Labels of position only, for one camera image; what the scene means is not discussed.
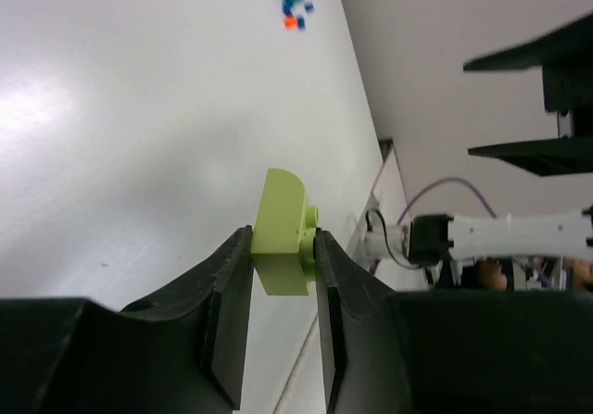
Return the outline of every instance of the white table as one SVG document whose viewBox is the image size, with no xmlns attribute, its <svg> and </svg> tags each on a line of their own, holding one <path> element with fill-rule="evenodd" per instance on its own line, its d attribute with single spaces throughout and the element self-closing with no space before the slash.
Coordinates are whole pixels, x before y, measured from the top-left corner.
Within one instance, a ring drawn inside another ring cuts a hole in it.
<svg viewBox="0 0 593 414">
<path fill-rule="evenodd" d="M 340 0 L 0 0 L 0 295 L 121 308 L 255 221 L 269 167 L 346 244 L 381 164 Z M 244 409 L 268 414 L 314 298 L 254 281 Z"/>
</svg>

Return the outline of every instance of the black cable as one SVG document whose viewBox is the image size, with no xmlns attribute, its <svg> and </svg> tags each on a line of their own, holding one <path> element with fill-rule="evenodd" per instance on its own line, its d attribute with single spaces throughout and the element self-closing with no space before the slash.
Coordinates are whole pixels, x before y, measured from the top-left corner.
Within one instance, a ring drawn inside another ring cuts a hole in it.
<svg viewBox="0 0 593 414">
<path fill-rule="evenodd" d="M 389 239 L 387 238 L 387 224 L 385 223 L 385 218 L 383 218 L 383 213 L 381 213 L 381 210 L 379 210 L 378 208 L 374 207 L 374 208 L 368 209 L 364 216 L 365 220 L 367 221 L 367 232 L 372 232 L 372 224 L 371 224 L 371 218 L 370 218 L 371 212 L 373 212 L 379 218 L 379 221 L 381 222 L 381 227 L 383 228 L 383 236 L 385 238 L 385 247 L 387 247 L 387 252 L 389 253 L 389 256 L 391 257 L 391 259 L 393 259 L 398 266 L 400 266 L 401 268 L 406 269 L 406 270 L 420 270 L 420 269 L 422 269 L 421 267 L 418 267 L 418 266 L 402 264 L 397 260 L 396 256 L 393 255 L 393 252 L 391 251 L 391 247 L 389 246 Z"/>
</svg>

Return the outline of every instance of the white tabletop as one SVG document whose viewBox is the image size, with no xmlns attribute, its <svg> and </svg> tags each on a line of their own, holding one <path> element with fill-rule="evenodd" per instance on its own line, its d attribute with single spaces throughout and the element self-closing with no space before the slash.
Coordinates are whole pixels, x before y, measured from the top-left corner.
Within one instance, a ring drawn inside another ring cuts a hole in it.
<svg viewBox="0 0 593 414">
<path fill-rule="evenodd" d="M 266 170 L 346 244 L 381 159 L 340 0 L 0 0 L 0 296 L 150 293 L 253 223 Z M 314 298 L 254 283 L 242 412 L 271 413 Z"/>
</svg>

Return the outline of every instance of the gray wall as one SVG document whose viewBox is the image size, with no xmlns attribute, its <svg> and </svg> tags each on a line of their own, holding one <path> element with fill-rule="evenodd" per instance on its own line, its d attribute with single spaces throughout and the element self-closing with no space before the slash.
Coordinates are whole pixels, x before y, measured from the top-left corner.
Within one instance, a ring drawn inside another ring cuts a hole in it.
<svg viewBox="0 0 593 414">
<path fill-rule="evenodd" d="M 395 139 L 406 195 L 460 175 L 499 213 L 546 213 L 593 203 L 593 175 L 539 179 L 466 148 L 555 137 L 539 70 L 463 74 L 462 63 L 593 10 L 593 0 L 343 0 L 380 136 Z M 485 214 L 457 186 L 412 213 Z"/>
</svg>

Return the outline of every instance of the green block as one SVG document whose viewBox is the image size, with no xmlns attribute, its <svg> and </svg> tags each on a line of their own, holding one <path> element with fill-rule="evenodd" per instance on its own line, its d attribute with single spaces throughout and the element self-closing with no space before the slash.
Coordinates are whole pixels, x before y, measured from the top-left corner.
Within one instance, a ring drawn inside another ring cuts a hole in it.
<svg viewBox="0 0 593 414">
<path fill-rule="evenodd" d="M 293 173 L 269 169 L 253 230 L 251 260 L 268 295 L 309 295 L 318 209 Z"/>
</svg>

